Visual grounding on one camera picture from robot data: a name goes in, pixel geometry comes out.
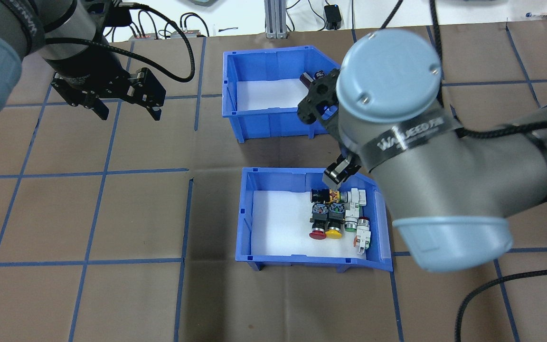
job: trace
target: grid line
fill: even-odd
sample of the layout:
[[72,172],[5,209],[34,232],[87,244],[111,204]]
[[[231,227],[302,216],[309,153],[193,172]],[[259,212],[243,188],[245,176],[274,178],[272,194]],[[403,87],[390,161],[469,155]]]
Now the grid line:
[[[187,172],[189,169],[184,167],[176,169],[136,169],[136,170],[119,170],[108,171],[109,175],[132,175],[135,173],[169,173],[169,172]],[[72,173],[37,173],[34,175],[22,175],[23,178],[56,178],[56,177],[86,177],[86,176],[102,176],[102,171],[95,172],[72,172]],[[15,179],[20,175],[0,175],[0,179]]]
[[199,105],[202,98],[202,80],[204,78],[204,56],[206,55],[206,38],[202,38],[202,56],[200,56],[199,76],[198,76],[198,99],[196,100],[196,116],[193,122],[193,130],[198,130],[199,125]]
[[[134,41],[130,45],[130,52],[134,51]],[[128,58],[128,61],[126,62],[126,71],[130,69],[130,62],[132,61],[132,58]],[[109,162],[111,160],[111,151],[113,150],[113,142],[115,141],[115,130],[117,130],[117,123],[119,121],[120,111],[122,109],[122,100],[117,101],[117,111],[115,112],[115,119],[113,120],[113,128],[111,128],[111,138],[109,139],[109,147],[107,150],[107,157],[104,161],[104,169],[102,173],[102,178],[100,181],[100,189],[98,190],[98,197],[96,201],[96,206],[94,209],[94,217],[92,221],[92,225],[90,228],[90,234],[87,241],[87,246],[85,247],[85,257],[82,267],[82,275],[80,277],[80,283],[77,290],[77,297],[75,299],[75,307],[73,309],[73,318],[71,320],[71,327],[69,331],[69,342],[73,341],[73,337],[75,335],[75,327],[77,324],[77,316],[79,314],[80,309],[80,303],[82,302],[82,292],[83,292],[83,286],[85,284],[85,273],[87,272],[87,266],[88,266],[88,260],[90,258],[90,251],[92,249],[92,242],[94,240],[94,231],[96,230],[96,223],[98,221],[98,212],[100,210],[100,203],[103,199],[103,192],[104,192],[104,184],[107,179],[107,171],[109,169]]]
[[[493,260],[495,265],[495,272],[497,273],[497,278],[501,278],[500,263],[497,259]],[[510,328],[512,329],[512,335],[514,336],[514,342],[520,342],[519,331],[516,329],[516,323],[514,322],[514,314],[512,314],[512,307],[510,306],[510,300],[508,300],[508,292],[506,292],[506,284],[503,282],[500,283],[501,296],[503,297],[503,302],[506,305],[506,312],[508,313],[508,320],[510,320]]]
[[402,331],[402,318],[400,315],[400,303],[398,301],[398,290],[396,288],[396,275],[393,271],[389,272],[389,281],[391,282],[391,295],[394,300],[394,312],[396,314],[396,328],[398,329],[398,341],[404,342],[404,333]]
[[[169,258],[120,258],[111,260],[88,260],[89,265],[135,265],[135,264],[167,264],[181,262],[180,257]],[[18,261],[0,262],[0,267],[35,267],[35,266],[82,266],[84,260],[59,260],[59,261]]]
[[189,239],[189,217],[191,214],[191,199],[193,197],[193,178],[189,180],[187,186],[187,204],[185,205],[185,227],[183,232],[183,249],[181,252],[181,262],[179,270],[179,285],[176,292],[176,313],[174,315],[174,342],[179,341],[180,329],[180,306],[183,295],[183,283],[185,282],[185,258],[187,257],[187,240]]
[[31,151],[33,150],[33,144],[35,143],[35,138],[37,136],[37,130],[39,130],[39,126],[41,123],[41,118],[44,115],[44,111],[46,110],[46,103],[48,98],[50,97],[50,92],[52,91],[52,86],[48,86],[48,89],[46,91],[46,97],[44,97],[44,100],[42,102],[41,110],[39,111],[39,117],[37,118],[37,123],[35,124],[35,128],[33,129],[33,135],[31,137],[31,141],[28,143],[27,153],[24,156],[24,161],[22,162],[22,167],[20,169],[20,174],[18,176],[18,180],[16,182],[16,186],[14,187],[14,192],[11,195],[11,199],[9,200],[8,209],[6,212],[6,217],[4,219],[4,223],[2,224],[1,231],[0,231],[0,247],[1,242],[4,238],[4,234],[6,233],[7,223],[9,221],[9,216],[11,215],[11,210],[14,206],[14,202],[16,200],[16,196],[18,194],[18,189],[20,188],[20,183],[22,181],[22,176],[24,175],[24,171],[27,168],[28,164],[28,158],[31,156]]
[[531,83],[531,80],[529,79],[529,74],[527,73],[527,69],[525,68],[525,64],[523,63],[523,60],[520,58],[519,51],[516,48],[516,45],[514,44],[514,39],[512,39],[512,33],[510,32],[510,28],[508,28],[508,24],[506,23],[506,33],[508,34],[508,39],[510,40],[510,45],[512,46],[512,50],[514,51],[514,55],[516,56],[516,59],[519,61],[520,69],[523,71],[523,75],[525,75],[525,80],[527,85],[529,85],[529,90],[531,91],[531,95],[533,96],[533,99],[535,100],[536,104],[538,105],[538,108],[541,108],[541,105],[538,100],[538,95],[536,95],[535,89],[533,89],[533,84]]

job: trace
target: black cable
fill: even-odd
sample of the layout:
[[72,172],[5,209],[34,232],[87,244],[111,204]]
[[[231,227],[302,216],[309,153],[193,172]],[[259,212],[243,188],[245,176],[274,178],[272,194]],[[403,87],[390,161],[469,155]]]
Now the black cable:
[[170,25],[170,24],[169,24],[169,23],[166,23],[166,25],[163,27],[163,32],[164,32],[164,33],[165,33],[165,32],[170,32],[170,31],[167,30],[168,25]]
[[288,17],[288,19],[291,20],[292,30],[289,29],[289,31],[295,31],[295,22],[292,20],[291,15],[288,13],[288,9],[286,10],[286,16]]
[[136,31],[134,30],[134,28],[132,28],[132,25],[129,25],[128,27],[130,28],[130,31],[132,31],[132,35],[133,35],[135,38],[138,38],[138,37],[136,36]]
[[398,9],[400,8],[400,6],[402,5],[402,2],[404,0],[398,0],[398,2],[396,3],[396,5],[394,6],[394,8],[391,10],[391,12],[389,13],[388,17],[386,18],[386,21],[384,21],[384,24],[381,26],[380,30],[383,30],[384,28],[387,28],[389,22],[391,22],[392,18],[394,17],[394,15],[396,15],[396,12],[398,11]]
[[[149,6],[146,6],[146,5],[143,5],[143,4],[133,4],[133,6],[131,8],[132,9],[137,9],[137,10],[145,10],[145,11],[148,11],[150,13],[153,13],[153,14],[157,15],[158,17],[163,19],[165,22],[169,23],[170,26],[172,26],[172,28],[175,29],[176,32],[179,33],[180,37],[183,39],[183,41],[185,43],[185,46],[187,46],[187,52],[189,53],[189,64],[191,64],[191,71],[189,72],[189,76],[187,76],[185,78],[182,78],[182,81],[179,81],[179,82],[189,82],[190,80],[192,80],[192,78],[193,78],[193,76],[195,76],[195,72],[196,72],[196,63],[195,63],[195,59],[193,57],[193,50],[191,48],[191,44],[189,43],[189,39],[187,39],[187,36],[185,36],[185,33],[179,28],[179,26],[176,24],[176,22],[171,20],[169,17],[166,17],[164,14],[162,14],[157,9],[152,9]],[[167,73],[166,76],[169,76],[173,80],[176,80],[176,78],[178,78],[178,76],[173,75],[170,71],[166,70],[165,73]]]
[[104,36],[106,37],[106,36],[110,35],[111,32],[113,32],[113,29],[115,29],[115,28],[110,28],[110,29],[109,29],[109,32],[107,32]]
[[197,13],[195,13],[195,12],[187,12],[187,13],[183,13],[182,15],[180,15],[180,18],[179,18],[179,25],[180,25],[180,28],[181,28],[181,29],[183,28],[183,18],[184,18],[186,15],[190,15],[190,14],[195,14],[195,15],[197,15]]
[[146,63],[157,70],[163,72],[166,76],[172,78],[175,81],[178,82],[189,82],[192,80],[193,76],[195,75],[195,62],[193,61],[193,51],[189,50],[189,57],[191,60],[191,72],[189,73],[189,76],[187,77],[180,77],[174,75],[172,72],[168,71],[165,67],[162,67],[158,63],[150,60],[149,58],[143,57],[141,55],[135,54],[134,52],[130,52],[127,50],[124,50],[123,48],[118,48],[115,46],[105,45],[103,43],[98,43],[96,41],[91,41],[87,39],[79,39],[79,38],[47,38],[46,39],[46,45],[52,45],[52,44],[78,44],[78,45],[87,45],[87,46],[95,46],[97,48],[104,48],[105,50],[109,50],[111,52],[115,52],[116,54],[128,56],[130,58],[134,58],[135,60],[141,61],[143,63]]
[[492,280],[477,289],[470,292],[462,301],[462,305],[460,305],[460,308],[457,312],[457,319],[455,320],[455,342],[462,342],[462,320],[463,315],[465,312],[465,309],[467,308],[468,303],[478,294],[481,292],[484,292],[484,290],[487,290],[490,287],[493,287],[495,285],[499,285],[503,282],[507,281],[513,281],[515,279],[523,279],[523,278],[529,278],[529,277],[539,277],[539,276],[547,276],[547,270],[541,270],[541,271],[531,271],[531,272],[524,272],[524,273],[517,273],[515,275],[506,275],[504,277]]
[[316,11],[313,10],[313,7],[311,6],[311,0],[308,0],[308,4],[310,4],[310,9],[312,9],[312,12],[318,16],[318,18],[322,19],[322,21],[324,22],[324,26],[322,26],[321,29],[319,29],[318,31],[322,31],[325,27],[326,27],[326,20],[324,20],[324,18],[321,17],[321,15],[319,15],[318,13],[316,13]]
[[161,37],[163,37],[163,39],[168,39],[172,37],[172,32],[168,30],[158,30],[158,33],[160,34]]
[[[151,15],[151,13],[145,11],[145,10],[140,10],[139,11],[139,26],[141,26],[141,13],[145,13],[146,15],[149,16],[149,18],[151,19],[151,23],[153,24],[153,32],[155,32],[156,34],[156,39],[159,39],[158,37],[158,26],[156,26],[156,21],[153,20],[153,17]],[[145,31],[143,30],[143,26],[141,26],[141,31],[143,32],[143,36],[145,35]]]
[[498,130],[492,130],[487,132],[476,132],[476,131],[466,130],[465,128],[460,128],[458,132],[464,134],[464,136],[469,136],[470,138],[492,139],[492,138],[500,138],[502,136],[507,136],[512,134],[523,134],[523,133],[533,132],[536,130],[543,130],[545,128],[547,128],[547,121],[539,121],[537,123],[525,123],[523,125],[510,126],[510,127],[500,128]]
[[440,25],[438,24],[438,13],[436,11],[436,0],[430,0],[430,14],[432,15],[432,26],[434,28],[434,45],[440,61],[443,61],[443,42],[440,39]]
[[295,6],[297,6],[297,4],[298,4],[299,2],[301,2],[301,0],[297,0],[297,2],[295,2],[295,3],[294,3],[293,5],[291,5],[290,7],[286,7],[286,9],[289,10],[289,9],[291,9],[291,8],[293,8],[293,7],[295,7]]
[[144,33],[141,33],[141,29],[140,29],[139,26],[136,24],[136,22],[133,21],[133,22],[130,23],[130,25],[128,25],[128,26],[130,26],[130,29],[132,29],[132,26],[131,26],[132,24],[134,24],[134,28],[136,29],[136,32],[138,33],[139,38],[140,38],[140,37],[144,37],[144,36],[145,36]]
[[[443,64],[443,41],[440,38],[440,25],[438,24],[438,12],[436,11],[436,1],[430,0],[430,15],[432,15],[432,27],[434,28],[434,47],[438,58],[440,58],[441,67]],[[440,80],[440,87],[438,88],[438,93],[436,99],[440,106],[444,108],[443,101],[443,81]]]
[[351,0],[351,29],[356,26],[356,13],[354,12],[354,0]]
[[196,17],[198,19],[200,19],[200,21],[202,22],[202,24],[204,24],[204,28],[206,29],[206,36],[210,37],[210,32],[208,30],[208,25],[206,25],[206,22],[202,19],[202,17],[200,17],[199,15],[197,14],[194,14],[194,13],[191,13],[189,15],[187,15],[185,17],[185,21],[184,21],[184,24],[185,24],[185,28],[187,28],[187,20],[191,17]]

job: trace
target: table surface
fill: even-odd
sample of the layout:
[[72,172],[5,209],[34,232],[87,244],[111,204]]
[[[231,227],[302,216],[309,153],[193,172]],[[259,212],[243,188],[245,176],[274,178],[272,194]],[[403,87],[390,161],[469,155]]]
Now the table surface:
[[[430,28],[410,30],[430,39]],[[390,229],[395,272],[234,261],[241,167],[325,167],[328,136],[234,139],[221,117],[222,52],[315,45],[341,62],[369,29],[194,38],[197,74],[161,121],[108,102],[108,121],[61,103],[38,56],[0,113],[0,341],[445,342],[472,289],[547,268],[547,204],[510,218],[511,253],[470,270],[421,270]],[[443,95],[486,129],[547,104],[547,21],[443,26]],[[186,74],[180,41],[133,50]],[[142,64],[122,58],[137,70]],[[547,341],[547,277],[480,295],[465,341]]]

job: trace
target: yellow push button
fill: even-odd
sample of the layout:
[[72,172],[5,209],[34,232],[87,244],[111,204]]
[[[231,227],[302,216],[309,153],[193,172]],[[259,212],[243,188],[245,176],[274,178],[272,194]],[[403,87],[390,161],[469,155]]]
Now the yellow push button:
[[327,238],[341,238],[341,236],[341,233],[336,230],[329,229],[328,231],[326,231]]

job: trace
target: electrical switch component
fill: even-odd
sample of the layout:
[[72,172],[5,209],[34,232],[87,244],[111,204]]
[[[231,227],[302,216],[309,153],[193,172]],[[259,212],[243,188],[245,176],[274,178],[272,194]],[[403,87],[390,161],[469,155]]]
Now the electrical switch component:
[[363,255],[371,244],[370,221],[367,217],[358,218],[358,229],[356,229],[356,238],[354,247],[358,247],[358,255]]
[[345,231],[355,232],[358,229],[360,207],[367,205],[367,191],[351,188],[347,192],[347,204],[345,204]]

